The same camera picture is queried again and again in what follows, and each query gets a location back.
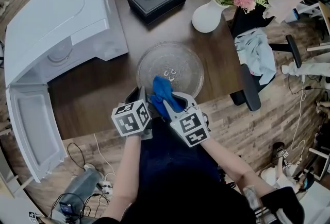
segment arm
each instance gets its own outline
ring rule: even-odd
[[[141,137],[129,136],[126,139],[124,154],[115,178],[113,195],[102,217],[121,220],[127,207],[138,195]]]
[[[253,185],[259,197],[275,189],[257,176],[253,169],[239,156],[228,151],[212,138],[201,143],[201,146],[221,166],[228,176],[237,184],[241,192],[248,185]]]
[[[279,178],[283,174],[283,156],[278,158],[277,163],[277,178]]]

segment white vase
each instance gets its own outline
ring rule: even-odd
[[[192,16],[192,25],[199,32],[212,32],[220,23],[222,11],[229,7],[211,0],[209,3],[198,7]]]

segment light blue cloth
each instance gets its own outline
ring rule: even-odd
[[[262,76],[260,85],[268,84],[276,74],[275,59],[267,35],[261,30],[243,33],[235,38],[241,64],[247,64],[255,76]]]

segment desk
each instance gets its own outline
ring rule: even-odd
[[[107,62],[92,59],[48,83],[62,139],[114,128],[112,109],[136,86],[140,57],[159,42],[182,42],[199,56],[204,84],[197,103],[241,90],[240,63],[225,18],[211,33],[200,33],[191,24],[195,9],[209,1],[186,0],[183,7],[145,26],[127,0],[115,0],[129,53]]]

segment wooden floor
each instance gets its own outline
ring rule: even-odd
[[[6,25],[28,0],[10,1],[10,6],[0,18],[1,38],[4,37]],[[227,20],[233,17],[234,11],[233,8],[225,11]],[[265,32],[268,35],[270,43],[284,42],[285,35],[293,35],[303,61],[313,56],[313,54],[306,51],[306,48],[319,42],[317,33],[314,30],[314,23],[309,19],[301,20],[298,23],[292,23],[290,25],[273,22],[265,29]],[[281,65],[288,64],[292,60],[292,56],[288,53],[275,53],[275,60],[277,75],[275,80],[259,94],[262,107],[258,111],[250,112],[246,105],[235,106],[229,96],[218,98],[201,105],[202,111],[210,118],[212,137],[231,151],[241,155],[255,170],[260,169],[268,163],[271,146],[274,142],[283,141],[286,144],[290,161],[296,161],[302,150],[302,145],[296,151],[291,151],[290,149],[299,119],[300,94],[291,94],[288,88],[288,78],[281,73]],[[291,77],[290,83],[291,89],[294,92],[301,88],[301,83],[296,77]],[[319,86],[315,81],[307,79],[306,85],[309,84],[313,87]],[[302,102],[300,126],[294,145],[302,139],[306,140],[306,146],[311,145],[318,125],[322,123],[322,118],[315,112],[314,104],[316,99],[321,98],[322,91],[310,90],[306,94],[306,99]],[[3,70],[0,70],[0,104],[2,104],[0,116],[3,118],[7,115],[5,102],[4,73]],[[114,130],[97,132],[95,135],[102,154],[116,170],[123,151],[123,139]],[[65,146],[70,142],[75,142],[82,149],[86,162],[94,164],[98,170],[105,174],[110,172],[109,166],[98,152],[93,134],[63,142]],[[3,137],[1,143],[13,170],[23,182],[30,174],[18,150],[14,136]],[[74,159],[82,162],[79,151],[74,147],[71,148],[70,153]],[[41,184],[33,182],[26,190],[37,205],[45,213],[49,213],[52,203],[69,185],[71,177],[81,173],[82,170],[70,158],[66,158]],[[97,204],[97,200],[91,200],[89,203],[92,208],[91,216],[94,216]],[[105,206],[100,206],[97,216],[101,214],[104,208]]]

